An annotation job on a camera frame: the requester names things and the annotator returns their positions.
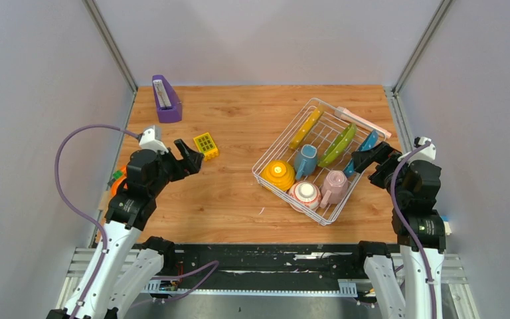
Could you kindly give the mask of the blue polka dot plate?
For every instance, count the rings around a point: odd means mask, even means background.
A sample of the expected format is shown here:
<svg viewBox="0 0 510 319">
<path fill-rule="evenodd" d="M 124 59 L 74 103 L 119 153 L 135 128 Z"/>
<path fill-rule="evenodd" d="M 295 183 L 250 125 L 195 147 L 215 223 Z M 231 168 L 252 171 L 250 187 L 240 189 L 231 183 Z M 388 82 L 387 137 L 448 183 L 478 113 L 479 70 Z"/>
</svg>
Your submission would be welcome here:
<svg viewBox="0 0 510 319">
<path fill-rule="evenodd" d="M 376 130 L 373 130 L 361 143 L 361 145 L 357 148 L 358 152 L 367 151 L 373 148 L 378 141 L 379 133 Z M 351 158 L 345 169 L 343 170 L 346 178 L 349 179 L 355 173 L 355 163 L 354 159 Z"/>
</svg>

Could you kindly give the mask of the green polka dot plate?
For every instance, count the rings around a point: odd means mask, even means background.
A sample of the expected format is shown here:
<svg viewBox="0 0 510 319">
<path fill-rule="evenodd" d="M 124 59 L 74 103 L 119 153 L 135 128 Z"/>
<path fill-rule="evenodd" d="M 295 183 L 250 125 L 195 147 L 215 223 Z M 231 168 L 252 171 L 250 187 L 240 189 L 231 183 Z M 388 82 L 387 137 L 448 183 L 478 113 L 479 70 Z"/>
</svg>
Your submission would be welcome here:
<svg viewBox="0 0 510 319">
<path fill-rule="evenodd" d="M 357 132 L 357 125 L 351 123 L 341 133 L 339 133 L 333 143 L 327 148 L 325 153 L 320 157 L 317 166 L 327 167 L 332 164 L 352 142 Z"/>
</svg>

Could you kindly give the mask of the blue ceramic mug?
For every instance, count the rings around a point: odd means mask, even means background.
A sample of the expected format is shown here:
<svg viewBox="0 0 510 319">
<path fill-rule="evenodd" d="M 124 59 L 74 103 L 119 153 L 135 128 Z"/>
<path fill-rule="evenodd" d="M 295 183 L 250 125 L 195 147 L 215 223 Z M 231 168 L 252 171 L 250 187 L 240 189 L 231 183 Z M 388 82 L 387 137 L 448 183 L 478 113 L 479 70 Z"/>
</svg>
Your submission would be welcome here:
<svg viewBox="0 0 510 319">
<path fill-rule="evenodd" d="M 317 148 L 311 144 L 303 145 L 294 160 L 295 179 L 311 175 L 317 167 L 317 160 Z"/>
</svg>

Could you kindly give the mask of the yellow polka dot plate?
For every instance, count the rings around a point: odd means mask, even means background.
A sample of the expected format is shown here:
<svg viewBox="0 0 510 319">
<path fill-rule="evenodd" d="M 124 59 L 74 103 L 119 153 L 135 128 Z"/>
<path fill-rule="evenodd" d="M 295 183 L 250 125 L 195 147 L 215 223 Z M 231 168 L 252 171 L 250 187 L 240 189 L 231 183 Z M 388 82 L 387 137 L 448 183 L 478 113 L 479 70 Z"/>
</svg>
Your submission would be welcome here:
<svg viewBox="0 0 510 319">
<path fill-rule="evenodd" d="M 322 117 L 324 113 L 324 108 L 322 106 L 318 106 L 306 119 L 306 121 L 301 125 L 299 130 L 294 134 L 291 142 L 289 143 L 289 148 L 295 150 L 307 137 L 307 135 L 311 132 L 313 127 L 318 123 L 319 119 Z"/>
</svg>

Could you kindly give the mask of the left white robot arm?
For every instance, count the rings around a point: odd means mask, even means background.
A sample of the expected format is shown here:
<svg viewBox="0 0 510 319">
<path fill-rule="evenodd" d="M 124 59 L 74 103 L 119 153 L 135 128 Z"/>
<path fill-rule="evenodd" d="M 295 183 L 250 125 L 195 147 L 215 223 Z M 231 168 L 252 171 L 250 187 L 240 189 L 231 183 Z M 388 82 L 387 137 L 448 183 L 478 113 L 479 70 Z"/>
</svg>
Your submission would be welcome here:
<svg viewBox="0 0 510 319">
<path fill-rule="evenodd" d="M 204 155 L 183 140 L 174 144 L 182 158 L 170 151 L 142 148 L 132 153 L 116 194 L 108 203 L 101 241 L 80 284 L 61 309 L 48 318 L 123 318 L 155 274 L 170 274 L 177 266 L 174 244 L 150 237 L 126 271 L 123 264 L 156 210 L 163 188 L 200 171 Z"/>
</svg>

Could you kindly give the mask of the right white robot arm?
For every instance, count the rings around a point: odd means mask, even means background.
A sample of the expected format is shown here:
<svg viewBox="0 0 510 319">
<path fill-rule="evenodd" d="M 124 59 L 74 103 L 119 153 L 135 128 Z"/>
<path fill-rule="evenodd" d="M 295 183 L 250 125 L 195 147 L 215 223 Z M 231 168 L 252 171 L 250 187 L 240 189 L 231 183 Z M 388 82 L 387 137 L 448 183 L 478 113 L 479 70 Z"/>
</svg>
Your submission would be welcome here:
<svg viewBox="0 0 510 319">
<path fill-rule="evenodd" d="M 369 180 L 387 190 L 393 204 L 392 228 L 403 261 L 404 286 L 396 279 L 387 244 L 360 241 L 352 260 L 355 273 L 370 280 L 383 318 L 442 317 L 446 230 L 434 208 L 442 172 L 435 157 L 429 138 L 416 138 L 415 148 L 406 154 L 386 142 L 352 153 L 357 173 L 377 165 Z"/>
</svg>

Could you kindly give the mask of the yellow toy block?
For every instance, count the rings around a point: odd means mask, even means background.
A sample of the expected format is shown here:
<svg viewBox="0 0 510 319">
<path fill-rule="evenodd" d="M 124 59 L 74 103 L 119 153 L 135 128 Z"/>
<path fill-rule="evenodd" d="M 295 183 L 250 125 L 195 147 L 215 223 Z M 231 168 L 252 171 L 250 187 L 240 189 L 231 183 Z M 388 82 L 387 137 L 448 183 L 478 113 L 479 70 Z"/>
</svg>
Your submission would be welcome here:
<svg viewBox="0 0 510 319">
<path fill-rule="evenodd" d="M 213 137 L 208 133 L 193 138 L 198 150 L 204 155 L 204 161 L 212 160 L 220 155 Z"/>
</svg>

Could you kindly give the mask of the pink ceramic mug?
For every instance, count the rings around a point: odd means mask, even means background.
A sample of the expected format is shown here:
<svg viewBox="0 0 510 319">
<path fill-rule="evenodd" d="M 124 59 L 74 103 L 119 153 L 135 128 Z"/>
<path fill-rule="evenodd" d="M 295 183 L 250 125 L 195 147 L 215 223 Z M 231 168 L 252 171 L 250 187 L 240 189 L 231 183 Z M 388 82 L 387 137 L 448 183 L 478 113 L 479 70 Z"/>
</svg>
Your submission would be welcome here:
<svg viewBox="0 0 510 319">
<path fill-rule="evenodd" d="M 341 202 L 348 190 L 347 176 L 339 170 L 331 170 L 325 177 L 321 186 L 321 201 L 319 206 L 326 208 Z"/>
</svg>

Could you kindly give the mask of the purple metronome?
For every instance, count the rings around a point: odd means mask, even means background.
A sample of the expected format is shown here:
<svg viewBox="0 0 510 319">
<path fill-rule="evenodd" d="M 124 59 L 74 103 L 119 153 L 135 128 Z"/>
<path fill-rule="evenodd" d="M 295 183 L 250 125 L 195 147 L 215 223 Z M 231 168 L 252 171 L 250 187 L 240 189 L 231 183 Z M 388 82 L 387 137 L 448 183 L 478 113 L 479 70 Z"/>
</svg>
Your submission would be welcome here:
<svg viewBox="0 0 510 319">
<path fill-rule="evenodd" d="M 159 122 L 162 124 L 180 122 L 183 119 L 183 105 L 175 89 L 161 74 L 153 75 L 151 82 Z"/>
</svg>

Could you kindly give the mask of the white red patterned bowl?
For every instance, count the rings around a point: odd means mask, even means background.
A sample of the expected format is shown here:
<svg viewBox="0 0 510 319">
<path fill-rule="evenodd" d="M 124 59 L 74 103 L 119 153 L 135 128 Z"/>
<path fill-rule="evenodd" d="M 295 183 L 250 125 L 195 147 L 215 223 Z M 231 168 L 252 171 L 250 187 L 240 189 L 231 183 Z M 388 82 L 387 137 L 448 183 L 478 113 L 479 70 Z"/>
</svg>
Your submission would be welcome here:
<svg viewBox="0 0 510 319">
<path fill-rule="evenodd" d="M 321 192 L 315 184 L 309 181 L 298 181 L 288 190 L 288 195 L 310 210 L 315 210 L 321 202 Z"/>
</svg>

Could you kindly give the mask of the orange tape measure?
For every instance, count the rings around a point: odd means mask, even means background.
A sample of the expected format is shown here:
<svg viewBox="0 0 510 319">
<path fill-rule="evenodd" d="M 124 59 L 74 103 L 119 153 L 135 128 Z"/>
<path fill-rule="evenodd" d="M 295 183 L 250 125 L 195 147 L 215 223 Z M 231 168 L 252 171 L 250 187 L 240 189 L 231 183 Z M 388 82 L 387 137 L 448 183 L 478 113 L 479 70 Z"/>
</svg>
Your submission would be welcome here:
<svg viewBox="0 0 510 319">
<path fill-rule="evenodd" d="M 110 186 L 110 195 L 112 197 L 117 193 L 118 187 L 126 180 L 126 177 L 127 167 L 125 165 L 117 169 L 112 174 L 112 178 L 108 183 L 108 185 Z"/>
</svg>

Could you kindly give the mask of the yellow ribbed bowl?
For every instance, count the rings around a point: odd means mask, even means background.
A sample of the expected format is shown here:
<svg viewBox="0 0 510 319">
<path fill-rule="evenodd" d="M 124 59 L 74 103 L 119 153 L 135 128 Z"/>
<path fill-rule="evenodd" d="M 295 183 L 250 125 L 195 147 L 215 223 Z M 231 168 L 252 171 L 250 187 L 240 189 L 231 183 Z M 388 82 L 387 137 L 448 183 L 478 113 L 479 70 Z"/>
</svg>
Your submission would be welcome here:
<svg viewBox="0 0 510 319">
<path fill-rule="evenodd" d="M 277 187 L 280 191 L 288 191 L 295 183 L 295 170 L 286 161 L 270 161 L 261 173 L 261 177 Z"/>
</svg>

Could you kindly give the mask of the white blue toy block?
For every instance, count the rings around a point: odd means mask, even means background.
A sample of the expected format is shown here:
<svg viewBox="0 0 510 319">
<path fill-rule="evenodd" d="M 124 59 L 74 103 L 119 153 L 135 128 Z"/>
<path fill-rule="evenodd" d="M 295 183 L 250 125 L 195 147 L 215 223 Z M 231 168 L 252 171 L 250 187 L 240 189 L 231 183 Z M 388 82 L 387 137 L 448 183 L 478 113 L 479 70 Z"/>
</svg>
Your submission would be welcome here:
<svg viewBox="0 0 510 319">
<path fill-rule="evenodd" d="M 452 234 L 452 230 L 451 230 L 448 218 L 446 216 L 444 216 L 444 215 L 441 215 L 440 217 L 441 217 L 441 219 L 443 221 L 443 224 L 444 224 L 444 231 L 445 231 L 446 236 L 451 235 Z"/>
</svg>

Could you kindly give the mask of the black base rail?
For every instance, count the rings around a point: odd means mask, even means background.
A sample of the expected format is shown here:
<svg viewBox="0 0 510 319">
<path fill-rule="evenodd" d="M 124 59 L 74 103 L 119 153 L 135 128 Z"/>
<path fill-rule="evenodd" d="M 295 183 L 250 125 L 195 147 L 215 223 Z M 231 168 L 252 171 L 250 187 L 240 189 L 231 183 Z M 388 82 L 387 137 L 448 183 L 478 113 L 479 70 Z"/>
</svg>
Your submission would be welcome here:
<svg viewBox="0 0 510 319">
<path fill-rule="evenodd" d="M 372 304 L 376 298 L 357 244 L 178 244 L 169 268 L 145 291 L 171 298 L 198 294 L 305 294 L 348 296 Z"/>
</svg>

